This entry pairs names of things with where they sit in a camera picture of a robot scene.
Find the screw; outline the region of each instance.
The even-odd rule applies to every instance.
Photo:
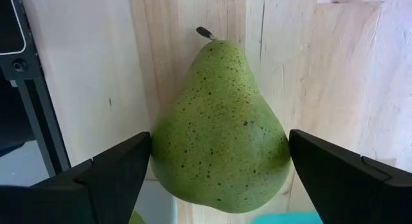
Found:
[[[16,59],[13,61],[14,70],[17,72],[27,71],[27,63],[22,59]]]

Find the teal object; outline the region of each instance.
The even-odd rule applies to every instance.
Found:
[[[316,212],[301,212],[260,216],[252,224],[323,224],[323,222]]]

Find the wooden board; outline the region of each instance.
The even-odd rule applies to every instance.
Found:
[[[245,49],[286,132],[412,172],[412,0],[23,1],[73,165],[150,128],[207,42],[202,25]],[[178,208],[183,224],[314,209],[293,168],[254,212]]]

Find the white surface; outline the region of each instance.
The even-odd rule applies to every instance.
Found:
[[[0,185],[31,186],[49,178],[36,141],[0,157]]]
[[[72,166],[149,129],[129,0],[23,0]]]
[[[135,210],[145,224],[177,224],[176,200],[159,182],[144,181]]]

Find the green pear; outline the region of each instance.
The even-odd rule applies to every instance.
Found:
[[[144,224],[144,221],[139,213],[133,211],[130,216],[129,224]]]
[[[285,132],[242,49],[204,28],[183,89],[152,129],[151,165],[174,196],[230,213],[252,211],[290,170]]]

